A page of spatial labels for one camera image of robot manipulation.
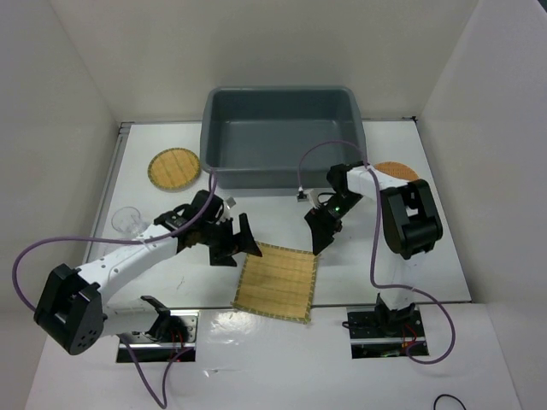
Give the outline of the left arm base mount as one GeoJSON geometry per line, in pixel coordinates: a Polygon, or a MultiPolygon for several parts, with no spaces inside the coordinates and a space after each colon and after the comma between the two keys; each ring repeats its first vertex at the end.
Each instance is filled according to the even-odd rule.
{"type": "Polygon", "coordinates": [[[132,362],[131,349],[139,363],[168,363],[173,358],[194,362],[199,315],[198,310],[173,310],[170,322],[155,331],[125,333],[128,346],[120,342],[115,361],[132,362]]]}

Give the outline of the square bamboo mat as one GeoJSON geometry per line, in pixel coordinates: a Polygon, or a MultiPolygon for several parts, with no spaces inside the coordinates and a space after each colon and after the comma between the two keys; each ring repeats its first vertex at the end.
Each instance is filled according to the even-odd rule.
{"type": "Polygon", "coordinates": [[[318,257],[309,251],[259,243],[262,256],[247,255],[232,307],[271,319],[308,324],[318,257]]]}

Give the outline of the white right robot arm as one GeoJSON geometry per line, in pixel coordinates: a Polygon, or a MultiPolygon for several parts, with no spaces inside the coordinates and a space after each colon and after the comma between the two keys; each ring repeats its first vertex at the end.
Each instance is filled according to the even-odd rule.
{"type": "Polygon", "coordinates": [[[331,167],[326,179],[333,189],[330,199],[315,202],[304,216],[314,255],[331,245],[343,228],[342,218],[361,199],[367,197],[376,204],[370,279],[379,293],[371,326],[385,336],[396,334],[415,312],[414,295],[440,306],[435,296],[417,289],[409,277],[409,271],[422,263],[444,233],[430,185],[424,179],[392,177],[361,161],[331,167]],[[375,268],[382,244],[396,257],[397,264],[391,269],[391,277],[379,283],[375,268]]]}

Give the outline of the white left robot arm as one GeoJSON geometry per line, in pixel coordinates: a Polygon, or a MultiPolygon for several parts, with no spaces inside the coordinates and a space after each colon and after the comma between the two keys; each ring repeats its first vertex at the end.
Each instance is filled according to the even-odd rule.
{"type": "Polygon", "coordinates": [[[154,342],[180,339],[186,334],[184,321],[154,296],[120,307],[110,301],[142,274],[197,244],[208,247],[214,267],[235,267],[239,253],[260,256],[247,215],[239,215],[235,232],[224,210],[220,197],[200,190],[191,203],[155,218],[129,245],[79,267],[57,266],[47,278],[34,321],[70,355],[82,354],[100,337],[133,332],[154,342]]]}

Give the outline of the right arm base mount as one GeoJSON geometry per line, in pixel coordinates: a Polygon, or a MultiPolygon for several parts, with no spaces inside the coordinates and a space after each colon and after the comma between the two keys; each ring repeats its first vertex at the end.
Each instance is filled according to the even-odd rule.
{"type": "Polygon", "coordinates": [[[414,302],[390,310],[377,296],[373,307],[348,307],[346,316],[342,326],[349,333],[354,360],[402,357],[407,349],[412,356],[429,355],[421,313],[414,302]]]}

